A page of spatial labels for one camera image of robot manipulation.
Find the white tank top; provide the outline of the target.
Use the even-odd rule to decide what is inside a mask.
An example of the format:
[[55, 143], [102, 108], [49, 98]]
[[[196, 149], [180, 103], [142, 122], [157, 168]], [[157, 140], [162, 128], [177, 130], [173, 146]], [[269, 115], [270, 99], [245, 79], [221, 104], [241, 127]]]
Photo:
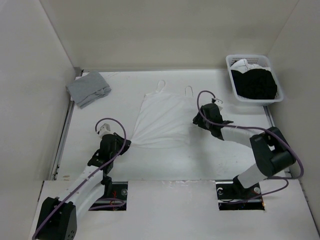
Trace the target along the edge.
[[188, 85], [184, 95], [165, 91], [160, 80], [153, 92], [145, 94], [137, 116], [131, 143], [147, 149], [169, 149], [188, 145], [192, 120], [196, 115], [193, 88]]

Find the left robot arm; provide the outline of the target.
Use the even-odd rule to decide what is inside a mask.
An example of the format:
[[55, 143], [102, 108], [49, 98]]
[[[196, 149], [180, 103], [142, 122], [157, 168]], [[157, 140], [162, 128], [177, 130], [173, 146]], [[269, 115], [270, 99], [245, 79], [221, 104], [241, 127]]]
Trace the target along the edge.
[[40, 209], [33, 240], [73, 240], [78, 222], [100, 199], [112, 195], [108, 173], [116, 157], [123, 155], [132, 142], [117, 133], [101, 137], [99, 149], [88, 161], [76, 181], [56, 197], [47, 197]]

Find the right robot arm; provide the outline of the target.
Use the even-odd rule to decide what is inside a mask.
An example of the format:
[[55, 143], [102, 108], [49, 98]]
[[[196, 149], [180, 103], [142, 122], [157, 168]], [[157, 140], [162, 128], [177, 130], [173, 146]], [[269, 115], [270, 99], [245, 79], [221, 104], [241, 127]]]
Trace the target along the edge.
[[232, 121], [223, 120], [215, 103], [201, 106], [192, 123], [219, 140], [235, 142], [252, 150], [255, 163], [232, 180], [231, 190], [237, 199], [243, 199], [259, 182], [275, 179], [276, 174], [296, 162], [278, 128], [256, 129], [232, 125]]

